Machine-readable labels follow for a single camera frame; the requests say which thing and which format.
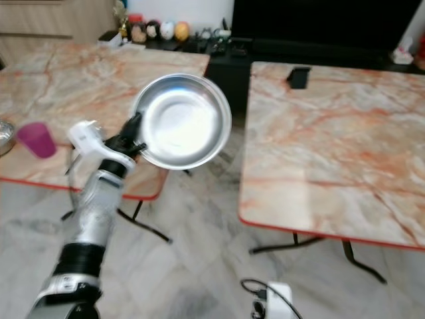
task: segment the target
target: table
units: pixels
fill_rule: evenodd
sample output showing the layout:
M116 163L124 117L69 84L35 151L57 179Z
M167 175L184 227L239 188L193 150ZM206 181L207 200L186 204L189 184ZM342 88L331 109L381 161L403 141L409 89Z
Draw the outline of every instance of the table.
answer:
M312 66L292 90L293 67L252 65L240 219L424 250L425 77Z
M81 120L97 120L109 138L131 114L137 93L152 80L171 73L202 76L209 56L96 45L47 45L0 72L0 118L16 127L48 124L57 153L36 159L17 144L0 158L0 181L68 189L68 129ZM94 166L76 171L81 189ZM140 159L126 178L124 198L151 201L161 193L167 170Z

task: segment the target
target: pink plastic cup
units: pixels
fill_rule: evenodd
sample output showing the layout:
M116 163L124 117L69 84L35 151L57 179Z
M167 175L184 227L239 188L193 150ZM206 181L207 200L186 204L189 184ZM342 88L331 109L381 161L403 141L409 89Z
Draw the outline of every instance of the pink plastic cup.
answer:
M56 153L56 146L44 123L27 124L18 130L16 137L39 158L49 158Z

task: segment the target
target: black television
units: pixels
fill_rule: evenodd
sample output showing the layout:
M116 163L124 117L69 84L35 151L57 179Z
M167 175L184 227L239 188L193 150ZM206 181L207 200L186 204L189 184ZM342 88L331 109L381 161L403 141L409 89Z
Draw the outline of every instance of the black television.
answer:
M235 0L234 41L255 51L369 54L397 46L421 0Z

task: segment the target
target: tile floor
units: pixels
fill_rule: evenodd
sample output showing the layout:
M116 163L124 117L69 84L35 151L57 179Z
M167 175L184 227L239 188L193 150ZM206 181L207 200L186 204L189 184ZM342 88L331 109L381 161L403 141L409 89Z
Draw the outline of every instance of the tile floor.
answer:
M354 244L357 258L388 279L379 284L351 266L338 241L250 256L258 244L289 243L287 233L255 229L237 217L243 131L189 177L170 173L161 197L138 219L172 245L116 218L102 269L103 319L247 319L244 277L288 283L305 319L425 318L425 253ZM66 192L0 185L0 318L24 318L61 245ZM137 205L124 201L131 213Z

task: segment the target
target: stainless steel bowl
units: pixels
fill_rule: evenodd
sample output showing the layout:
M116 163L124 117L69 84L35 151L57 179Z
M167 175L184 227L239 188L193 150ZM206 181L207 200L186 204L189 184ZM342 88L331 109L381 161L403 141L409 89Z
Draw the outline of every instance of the stainless steel bowl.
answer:
M143 116L143 157L166 169L191 169L211 160L227 142L232 114L217 85L190 74L171 74L144 88L133 114Z
M15 143L15 127L0 120L0 156L10 151Z

